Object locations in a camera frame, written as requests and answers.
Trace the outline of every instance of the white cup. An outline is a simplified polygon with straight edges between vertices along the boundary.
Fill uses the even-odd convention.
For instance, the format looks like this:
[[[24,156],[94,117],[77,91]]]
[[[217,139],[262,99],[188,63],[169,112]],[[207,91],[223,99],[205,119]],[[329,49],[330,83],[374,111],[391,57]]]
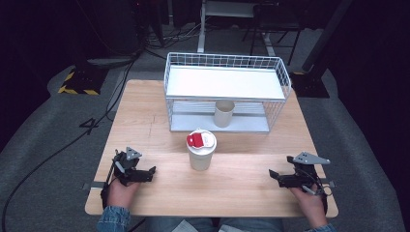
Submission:
[[[235,103],[229,100],[219,100],[215,104],[214,123],[220,128],[229,126],[232,120]]]
[[[204,171],[211,164],[212,155],[217,148],[217,139],[211,132],[197,129],[187,136],[187,147],[190,166],[197,171]]]

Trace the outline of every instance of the gray carpet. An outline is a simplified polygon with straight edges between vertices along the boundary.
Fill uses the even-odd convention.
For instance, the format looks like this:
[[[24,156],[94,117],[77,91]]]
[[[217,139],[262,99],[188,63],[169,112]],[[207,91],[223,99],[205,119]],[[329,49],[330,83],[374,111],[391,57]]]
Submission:
[[[302,33],[289,72],[301,70],[320,34],[320,30]],[[214,30],[207,34],[205,51],[246,55],[250,37],[242,43],[243,35],[244,30],[238,28]],[[153,51],[166,56],[169,51],[196,52],[196,46],[197,37],[194,37]],[[256,52],[266,55],[264,50]],[[288,50],[276,52],[287,60]],[[162,79],[164,64],[162,59],[144,53],[133,65],[128,79]],[[104,115],[113,104],[111,96],[115,99],[118,95],[114,89],[125,68],[109,71],[99,96],[57,94],[70,69],[67,67],[50,80],[51,98],[33,112],[0,155],[2,208],[24,176],[85,132],[80,124]],[[299,99],[299,103],[318,155],[332,162],[324,168],[327,176],[337,183],[334,196],[339,214],[330,222],[338,231],[405,231],[395,191],[366,139],[337,98],[332,74],[326,72],[323,81],[331,95],[329,99]],[[110,118],[115,117],[115,109],[114,106],[109,113]],[[82,187],[94,179],[111,125],[110,120],[102,118],[90,135],[84,135],[46,162],[24,182],[9,205],[7,231],[95,231],[99,217],[84,212],[88,192]],[[134,217],[132,224],[139,220],[140,217]],[[304,218],[285,219],[284,225],[285,231],[300,232],[308,228]],[[144,226],[137,231],[144,231]]]

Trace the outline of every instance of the denim sleeve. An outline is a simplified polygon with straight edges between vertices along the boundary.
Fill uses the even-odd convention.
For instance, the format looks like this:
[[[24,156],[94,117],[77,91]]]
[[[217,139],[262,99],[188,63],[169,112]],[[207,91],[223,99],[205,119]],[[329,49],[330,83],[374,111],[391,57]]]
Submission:
[[[305,230],[305,232],[336,232],[335,228],[329,223],[315,229]]]
[[[107,206],[103,210],[102,217],[97,223],[100,232],[122,232],[127,231],[130,223],[130,211],[118,206]]]

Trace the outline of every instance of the white wire rack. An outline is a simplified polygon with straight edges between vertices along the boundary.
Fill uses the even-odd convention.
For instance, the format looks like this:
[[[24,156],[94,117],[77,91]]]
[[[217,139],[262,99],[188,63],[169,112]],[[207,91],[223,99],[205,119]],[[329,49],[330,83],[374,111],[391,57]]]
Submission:
[[[270,132],[291,92],[278,57],[168,53],[164,92],[171,131]],[[217,100],[232,100],[230,125],[213,117]]]

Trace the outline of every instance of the wooden tabletop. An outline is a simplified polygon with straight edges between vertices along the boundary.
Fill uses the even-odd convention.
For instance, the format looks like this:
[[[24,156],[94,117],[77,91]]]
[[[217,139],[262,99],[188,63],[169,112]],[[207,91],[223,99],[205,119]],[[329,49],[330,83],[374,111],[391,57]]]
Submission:
[[[301,108],[292,92],[270,133],[215,132],[217,149],[206,171],[190,168],[188,132],[171,132],[163,82],[130,80],[102,153],[95,182],[108,174],[115,150],[131,147],[142,154],[137,169],[157,167],[151,183],[138,190],[131,213],[139,216],[300,217],[296,198],[269,176],[294,174],[286,156],[316,154]],[[319,177],[325,174],[316,165]],[[100,189],[90,190],[85,211],[103,212]],[[328,197],[327,216],[337,215]]]

